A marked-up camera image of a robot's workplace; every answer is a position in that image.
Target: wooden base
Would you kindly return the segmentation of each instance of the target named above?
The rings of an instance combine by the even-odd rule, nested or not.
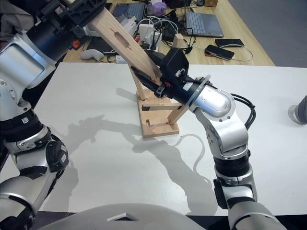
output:
[[[164,104],[171,103],[167,97],[157,98],[152,91],[143,90],[146,100],[141,100],[138,93],[138,109],[140,115],[140,123],[142,128],[143,138],[152,138],[158,136],[166,136],[179,133],[178,124],[170,125],[167,117],[172,110],[157,110],[157,111],[142,111],[143,104]]]

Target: wooden plank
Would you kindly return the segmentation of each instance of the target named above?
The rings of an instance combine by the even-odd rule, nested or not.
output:
[[[181,103],[158,103],[158,104],[143,104],[143,111],[153,111],[153,110],[177,110],[182,107]]]
[[[106,8],[104,8],[89,25],[94,28],[130,66],[134,66],[145,72],[156,84],[161,84],[160,77],[162,74],[159,68]]]
[[[178,110],[173,110],[170,115],[167,117],[168,122],[173,125],[175,124],[181,117],[184,115],[184,113],[188,110],[189,108],[187,106],[183,106]]]
[[[142,111],[143,104],[170,104],[171,100],[167,97],[159,99],[148,89],[144,90],[144,93],[146,101],[142,101],[138,98],[138,109],[143,138],[178,134],[178,124],[175,123],[170,125],[168,123],[167,116],[170,114],[169,110]]]
[[[185,47],[182,34],[175,34],[172,46],[175,47],[175,48],[184,48]]]
[[[134,74],[133,70],[131,69],[131,66],[129,66],[129,69],[130,69],[130,72],[131,72],[131,75],[133,77],[133,80],[134,80],[134,83],[135,83],[135,86],[138,90],[138,93],[139,93],[139,97],[141,100],[145,100],[146,97],[145,97],[145,94],[144,94],[144,89],[143,89],[143,85],[142,83],[140,82],[140,80],[138,79],[138,77]]]

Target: gray floor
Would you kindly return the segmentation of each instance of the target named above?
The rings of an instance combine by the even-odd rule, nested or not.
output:
[[[307,0],[229,0],[276,66],[307,68]]]

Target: purple object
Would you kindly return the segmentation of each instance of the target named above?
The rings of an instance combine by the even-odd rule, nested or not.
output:
[[[149,15],[155,15],[157,17],[160,17],[166,13],[166,4],[164,2],[157,2],[154,5],[148,4],[148,14]]]

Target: red marking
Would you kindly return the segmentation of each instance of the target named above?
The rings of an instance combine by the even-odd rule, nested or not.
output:
[[[78,47],[80,46],[80,41],[79,41],[79,40],[74,40],[74,41],[72,42],[72,46],[73,46],[74,48],[78,48]]]

